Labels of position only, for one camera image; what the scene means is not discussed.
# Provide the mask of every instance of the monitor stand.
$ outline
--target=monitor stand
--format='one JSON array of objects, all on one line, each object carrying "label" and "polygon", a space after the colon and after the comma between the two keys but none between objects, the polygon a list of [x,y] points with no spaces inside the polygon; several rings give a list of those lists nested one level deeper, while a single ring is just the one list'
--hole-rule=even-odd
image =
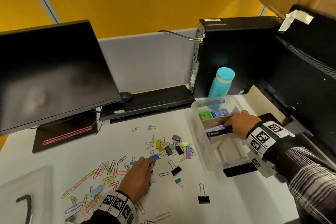
[{"label": "monitor stand", "polygon": [[97,132],[95,112],[86,111],[53,122],[36,129],[32,153],[52,148]]}]

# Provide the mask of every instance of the computer mouse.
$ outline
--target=computer mouse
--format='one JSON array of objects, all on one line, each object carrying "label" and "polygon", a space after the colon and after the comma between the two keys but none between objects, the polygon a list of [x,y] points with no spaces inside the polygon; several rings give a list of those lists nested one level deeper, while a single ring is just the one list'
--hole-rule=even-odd
[{"label": "computer mouse", "polygon": [[123,91],[119,93],[121,101],[119,103],[126,103],[130,100],[132,100],[133,95],[129,92]]}]

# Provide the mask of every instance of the transparent plastic box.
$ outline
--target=transparent plastic box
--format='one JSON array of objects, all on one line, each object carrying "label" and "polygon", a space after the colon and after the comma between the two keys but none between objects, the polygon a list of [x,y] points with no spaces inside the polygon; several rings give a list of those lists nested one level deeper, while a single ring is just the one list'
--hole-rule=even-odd
[{"label": "transparent plastic box", "polygon": [[191,105],[193,127],[195,130],[192,134],[195,143],[198,144],[199,154],[209,170],[213,170],[215,167],[226,169],[251,162],[247,156],[250,149],[245,145],[243,140],[234,134],[221,135],[212,140],[209,140],[207,137],[205,129],[223,124],[229,119],[229,116],[201,121],[198,114],[224,108],[227,109],[230,114],[243,110],[234,96],[198,100]]}]

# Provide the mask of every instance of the white desk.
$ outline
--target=white desk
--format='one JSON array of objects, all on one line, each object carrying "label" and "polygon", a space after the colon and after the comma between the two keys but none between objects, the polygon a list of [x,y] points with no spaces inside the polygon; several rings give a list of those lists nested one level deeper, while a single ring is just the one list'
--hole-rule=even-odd
[{"label": "white desk", "polygon": [[[243,96],[239,96],[242,106],[254,113]],[[80,181],[85,175],[99,167],[101,163],[123,156],[127,159],[120,163],[119,169],[124,170],[123,164],[129,165],[132,156],[136,160],[150,156],[145,151],[145,142],[166,137],[170,141],[173,134],[189,141],[196,151],[196,157],[180,162],[182,156],[164,156],[157,160],[149,193],[142,199],[146,210],[145,215],[139,214],[138,223],[151,220],[153,217],[170,212],[171,216],[161,221],[165,223],[238,223],[238,224],[282,224],[298,217],[294,200],[286,184],[280,184],[274,177],[264,178],[257,171],[227,178],[222,170],[210,172],[205,169],[197,154],[197,147],[191,137],[188,120],[191,109],[173,111],[116,124],[104,122],[97,135],[88,136],[61,146],[32,154],[35,130],[26,129],[11,134],[0,153],[0,185],[20,177],[39,167],[53,167],[53,224],[64,223],[64,211],[71,207],[70,196],[81,201],[90,186],[94,188],[102,183],[103,175],[96,179],[86,180],[67,197],[61,199],[63,193]],[[148,130],[148,125],[156,129]],[[168,160],[172,159],[182,171],[172,176],[159,177],[159,173],[170,172]],[[183,189],[174,180],[182,179]],[[199,183],[205,185],[205,192],[211,203],[199,205]]]}]

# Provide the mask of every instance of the gray cubicle partition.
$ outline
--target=gray cubicle partition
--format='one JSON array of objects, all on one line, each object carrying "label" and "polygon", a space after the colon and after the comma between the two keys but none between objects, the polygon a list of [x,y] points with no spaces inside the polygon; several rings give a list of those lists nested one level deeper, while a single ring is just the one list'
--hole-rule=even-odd
[{"label": "gray cubicle partition", "polygon": [[[188,37],[195,28],[175,30]],[[120,92],[156,90],[189,82],[194,43],[170,33],[148,33],[99,39]]]}]

